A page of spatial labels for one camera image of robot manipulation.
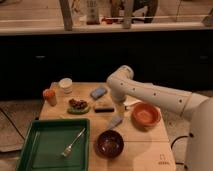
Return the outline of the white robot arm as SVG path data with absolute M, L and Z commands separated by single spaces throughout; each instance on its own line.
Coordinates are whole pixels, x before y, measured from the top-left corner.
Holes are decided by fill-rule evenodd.
M 108 76 L 114 103 L 132 96 L 175 113 L 190 123 L 185 171 L 213 171 L 213 97 L 133 80 L 131 67 L 123 65 Z

